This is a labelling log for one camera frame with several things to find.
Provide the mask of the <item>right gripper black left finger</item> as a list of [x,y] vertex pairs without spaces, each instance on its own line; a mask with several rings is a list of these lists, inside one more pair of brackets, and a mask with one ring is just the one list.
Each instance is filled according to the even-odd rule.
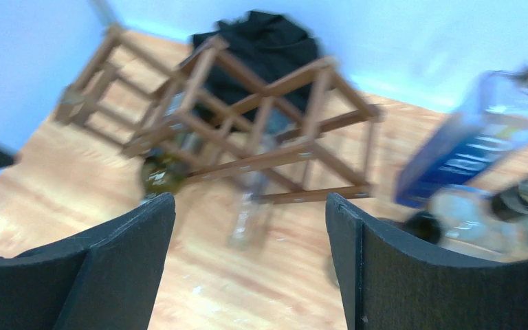
[[0,329],[147,329],[175,225],[164,193],[65,239],[0,257]]

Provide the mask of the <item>dark wine bottle silver cap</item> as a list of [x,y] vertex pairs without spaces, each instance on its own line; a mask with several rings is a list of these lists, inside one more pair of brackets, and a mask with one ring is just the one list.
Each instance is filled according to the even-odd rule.
[[144,157],[139,171],[143,195],[141,204],[163,193],[176,195],[184,186],[192,165],[160,146],[153,147]]

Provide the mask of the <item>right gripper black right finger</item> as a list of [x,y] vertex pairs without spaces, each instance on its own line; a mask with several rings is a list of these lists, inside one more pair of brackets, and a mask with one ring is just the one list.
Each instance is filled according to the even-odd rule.
[[325,222],[349,329],[528,329],[528,260],[444,249],[336,193]]

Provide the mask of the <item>blue square water bottle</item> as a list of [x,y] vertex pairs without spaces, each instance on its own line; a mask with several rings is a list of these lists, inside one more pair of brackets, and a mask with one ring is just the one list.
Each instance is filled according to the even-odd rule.
[[528,65],[485,71],[399,172],[393,200],[421,208],[443,187],[464,185],[527,146]]

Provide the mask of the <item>small clear liquor bottle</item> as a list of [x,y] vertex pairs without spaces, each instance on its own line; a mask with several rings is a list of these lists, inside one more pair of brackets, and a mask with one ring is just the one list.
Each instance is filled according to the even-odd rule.
[[484,259],[502,259],[516,251],[516,229],[491,210],[490,192],[449,185],[436,192],[427,210],[440,223],[443,246]]

